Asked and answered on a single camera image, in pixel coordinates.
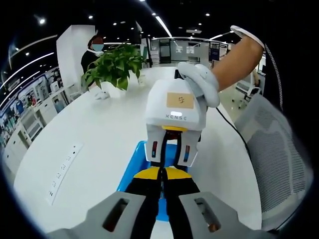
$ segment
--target power outlet strip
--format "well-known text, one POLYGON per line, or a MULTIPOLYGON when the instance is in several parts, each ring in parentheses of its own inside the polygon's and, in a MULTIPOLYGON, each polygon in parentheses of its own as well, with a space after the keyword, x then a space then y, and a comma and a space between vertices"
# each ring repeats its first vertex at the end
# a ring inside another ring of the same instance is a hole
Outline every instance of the power outlet strip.
POLYGON ((72 145, 72 148, 70 152, 67 154, 65 157, 65 160, 59 167, 59 170, 55 174, 52 183, 50 185, 50 189, 48 190, 48 195, 47 195, 47 201, 48 203, 52 206, 55 200, 55 197, 58 193, 58 190, 61 186, 61 183, 70 168, 72 162, 74 161, 76 155, 80 152, 81 148, 83 147, 83 144, 81 143, 75 143, 72 145))

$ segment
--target blue tray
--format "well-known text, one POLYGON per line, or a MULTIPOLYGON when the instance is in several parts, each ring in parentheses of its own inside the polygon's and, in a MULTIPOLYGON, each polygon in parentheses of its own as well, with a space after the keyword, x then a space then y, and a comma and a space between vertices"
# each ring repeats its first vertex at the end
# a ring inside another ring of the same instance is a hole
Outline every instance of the blue tray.
MULTIPOLYGON (((146 161, 145 148, 144 148, 145 143, 146 141, 140 141, 138 143, 138 146, 136 147, 134 154, 129 162, 129 165, 125 170, 125 173, 121 179, 121 182, 119 184, 117 191, 124 192, 127 186, 132 181, 134 175, 150 167, 151 163, 146 161)), ((175 153, 176 153, 176 145, 167 144, 166 154, 165 154, 165 167, 169 167, 173 165, 175 153)), ((168 222, 168 215, 166 214, 166 199, 163 198, 163 195, 161 195, 161 198, 159 200, 159 214, 156 217, 156 219, 159 221, 168 222)))

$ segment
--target beige label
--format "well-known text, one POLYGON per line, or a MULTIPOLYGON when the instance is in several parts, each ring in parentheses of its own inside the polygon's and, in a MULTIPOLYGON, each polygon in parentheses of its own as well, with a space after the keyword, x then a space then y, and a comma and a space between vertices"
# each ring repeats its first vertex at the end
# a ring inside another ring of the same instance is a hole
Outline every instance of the beige label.
POLYGON ((183 93, 168 93, 166 106, 168 108, 194 108, 194 95, 183 93))

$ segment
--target white glove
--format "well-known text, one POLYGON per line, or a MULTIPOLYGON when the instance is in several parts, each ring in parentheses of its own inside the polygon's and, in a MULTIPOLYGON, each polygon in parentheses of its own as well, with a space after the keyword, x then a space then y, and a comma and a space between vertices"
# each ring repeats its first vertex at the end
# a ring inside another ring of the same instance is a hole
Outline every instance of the white glove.
POLYGON ((216 108, 219 106, 219 84, 214 74, 207 67, 201 64, 192 65, 179 62, 177 69, 191 86, 195 97, 204 96, 209 107, 216 108))

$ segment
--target black cable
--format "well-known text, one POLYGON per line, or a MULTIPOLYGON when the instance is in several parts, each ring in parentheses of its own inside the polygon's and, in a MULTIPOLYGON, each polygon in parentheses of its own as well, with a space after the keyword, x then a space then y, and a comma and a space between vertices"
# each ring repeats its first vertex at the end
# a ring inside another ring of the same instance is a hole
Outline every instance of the black cable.
POLYGON ((232 126, 232 128, 238 133, 238 135, 241 137, 241 139, 243 140, 244 144, 245 144, 245 148, 247 150, 247 153, 248 153, 248 156, 249 156, 249 159, 251 161, 251 155, 250 155, 250 151, 249 151, 249 148, 248 148, 248 145, 246 143, 246 141, 244 140, 243 136, 240 134, 240 132, 236 129, 235 126, 233 126, 233 124, 231 122, 229 122, 226 117, 222 114, 222 112, 220 112, 219 108, 216 108, 217 111, 220 113, 220 115, 224 118, 224 120, 230 125, 232 126))

